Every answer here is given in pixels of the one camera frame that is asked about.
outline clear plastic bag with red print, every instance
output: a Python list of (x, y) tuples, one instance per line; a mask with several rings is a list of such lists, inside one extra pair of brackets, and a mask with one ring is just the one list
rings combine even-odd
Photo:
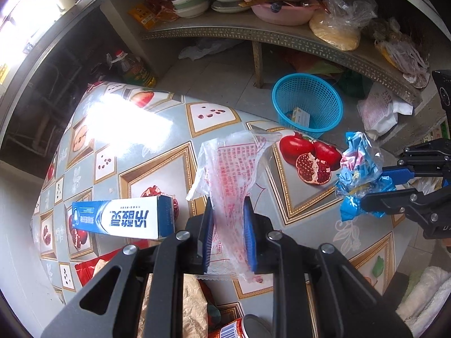
[(213, 208), (210, 265), (202, 278), (252, 278), (244, 240), (244, 198), (264, 171), (270, 147), (280, 139), (278, 132), (252, 130), (202, 143), (196, 178), (186, 197), (191, 201), (209, 196)]

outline yellow food package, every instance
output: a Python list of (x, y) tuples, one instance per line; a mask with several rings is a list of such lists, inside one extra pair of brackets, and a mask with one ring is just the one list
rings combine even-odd
[(335, 46), (340, 51), (353, 51), (360, 43), (360, 30), (338, 24), (333, 16), (318, 9), (308, 22), (313, 34)]
[(133, 16), (140, 22), (147, 30), (151, 29), (157, 22), (157, 17), (144, 4), (140, 3), (133, 9), (128, 11), (128, 14)]

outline blue plastic basket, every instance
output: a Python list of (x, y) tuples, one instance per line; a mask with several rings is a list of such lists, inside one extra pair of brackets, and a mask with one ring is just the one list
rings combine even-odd
[[(281, 125), (313, 138), (333, 129), (343, 117), (343, 103), (337, 91), (323, 79), (309, 74), (291, 74), (281, 78), (272, 89), (272, 103)], [(310, 114), (308, 127), (290, 120), (296, 107)]]

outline toothpaste box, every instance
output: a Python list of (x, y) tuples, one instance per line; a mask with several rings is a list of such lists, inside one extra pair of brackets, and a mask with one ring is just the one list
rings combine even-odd
[(173, 201), (155, 195), (73, 202), (72, 226), (98, 234), (158, 240), (174, 232)]

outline red bag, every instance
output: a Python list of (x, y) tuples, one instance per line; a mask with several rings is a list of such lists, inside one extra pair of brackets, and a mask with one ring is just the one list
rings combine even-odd
[[(140, 249), (149, 247), (148, 240), (135, 241), (132, 244), (136, 245)], [(110, 261), (121, 250), (122, 248), (114, 250), (111, 253), (101, 255), (100, 257), (91, 259), (90, 261), (76, 264), (75, 270), (77, 271), (78, 279), (80, 280), (82, 286), (87, 284), (87, 282), (92, 279), (92, 276), (94, 275), (94, 268), (96, 267), (96, 264), (100, 259), (103, 259), (106, 262)]]

